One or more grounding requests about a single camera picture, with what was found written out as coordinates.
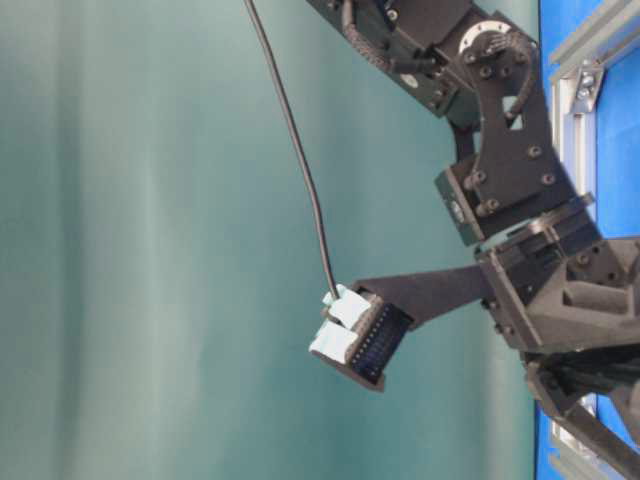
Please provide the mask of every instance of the screw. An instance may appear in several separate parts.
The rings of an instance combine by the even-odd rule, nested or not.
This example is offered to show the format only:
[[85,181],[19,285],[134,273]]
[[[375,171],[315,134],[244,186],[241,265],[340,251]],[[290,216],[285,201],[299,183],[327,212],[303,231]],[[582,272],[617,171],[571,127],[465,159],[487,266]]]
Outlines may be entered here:
[[477,172],[473,172],[473,183],[480,184],[484,183],[487,180],[487,174],[482,170],[478,170]]
[[578,100],[586,100],[591,96],[591,90],[588,88],[581,88],[578,90]]
[[464,54],[464,63],[467,65],[471,65],[472,63],[476,63],[478,57],[473,52],[467,52]]
[[489,211],[495,212],[498,208],[500,208],[500,202],[495,198],[487,200],[487,208],[489,209]]
[[542,156],[542,148],[540,148],[538,145],[534,145],[529,149],[528,153],[530,158],[540,158],[540,156]]
[[480,78],[487,80],[491,78],[491,75],[493,75],[493,69],[491,67],[485,65],[480,69]]
[[583,253],[582,255],[578,255],[577,261],[578,265],[586,267],[587,265],[589,265],[591,258],[586,253]]
[[556,183],[556,176],[552,173],[546,173],[542,176],[542,183],[546,186],[551,186]]
[[589,72],[584,72],[582,74],[582,86],[583,87],[593,87],[593,85],[596,83],[596,79],[593,75],[591,75]]

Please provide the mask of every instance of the blue surface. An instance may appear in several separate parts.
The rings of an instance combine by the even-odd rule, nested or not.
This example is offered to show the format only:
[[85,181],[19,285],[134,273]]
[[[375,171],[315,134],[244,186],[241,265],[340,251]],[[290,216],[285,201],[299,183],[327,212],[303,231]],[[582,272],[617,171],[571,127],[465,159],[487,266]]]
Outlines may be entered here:
[[[540,44],[542,48],[542,73],[545,80],[547,99],[551,99],[550,79],[556,66],[551,65],[551,54],[569,37],[580,24],[600,5],[602,0],[541,0],[540,1]],[[612,416],[607,410],[604,420]],[[536,412],[537,452],[536,471],[539,480],[561,480],[553,469],[549,456],[555,454],[551,445],[551,421],[539,409]]]
[[598,224],[606,237],[640,234],[640,52],[609,69],[598,102]]

